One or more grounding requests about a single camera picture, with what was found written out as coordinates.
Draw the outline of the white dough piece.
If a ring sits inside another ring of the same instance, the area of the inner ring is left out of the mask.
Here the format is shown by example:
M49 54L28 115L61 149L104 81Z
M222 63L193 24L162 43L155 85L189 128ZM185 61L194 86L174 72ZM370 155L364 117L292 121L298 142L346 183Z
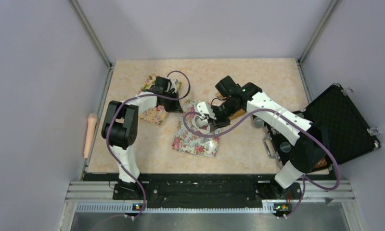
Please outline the white dough piece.
M192 120L193 127L202 134L209 134L211 131L209 122L207 119L202 119L199 116L195 116Z

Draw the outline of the wooden double-ended rolling pin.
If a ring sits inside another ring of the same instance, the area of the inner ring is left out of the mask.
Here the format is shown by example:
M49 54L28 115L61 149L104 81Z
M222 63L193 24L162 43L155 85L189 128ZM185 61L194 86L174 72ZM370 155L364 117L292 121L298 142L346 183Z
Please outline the wooden double-ended rolling pin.
M220 93L217 93L216 94L216 97L219 98L220 101L226 101L227 100L227 97L223 97ZM236 113L234 113L233 115L231 115L229 117L229 119L232 121L240 116L243 116L245 115L246 112L243 110L243 109L240 109L239 111L237 111Z

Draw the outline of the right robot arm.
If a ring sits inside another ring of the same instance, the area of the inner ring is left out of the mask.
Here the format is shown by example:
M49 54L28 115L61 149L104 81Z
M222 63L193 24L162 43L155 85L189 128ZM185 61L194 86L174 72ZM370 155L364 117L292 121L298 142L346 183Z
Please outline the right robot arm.
M220 106L203 102L196 107L201 119L211 128L228 126L230 117L244 110L247 115L258 117L271 126L291 144L289 160L275 175L275 182L270 186L274 197L284 198L298 178L310 173L323 158L334 158L329 150L329 138L324 125L292 113L254 83L240 86L226 76L216 84L216 89L225 99Z

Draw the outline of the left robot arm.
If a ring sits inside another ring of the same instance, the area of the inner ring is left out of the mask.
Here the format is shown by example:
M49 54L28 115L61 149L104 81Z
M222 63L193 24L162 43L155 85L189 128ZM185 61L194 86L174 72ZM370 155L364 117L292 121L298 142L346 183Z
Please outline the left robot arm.
M116 160L118 184L131 199L142 195L133 144L138 135L139 116L151 109L163 107L166 112L182 112L180 82L168 77L154 77L147 88L124 101L110 101L101 130L111 156Z

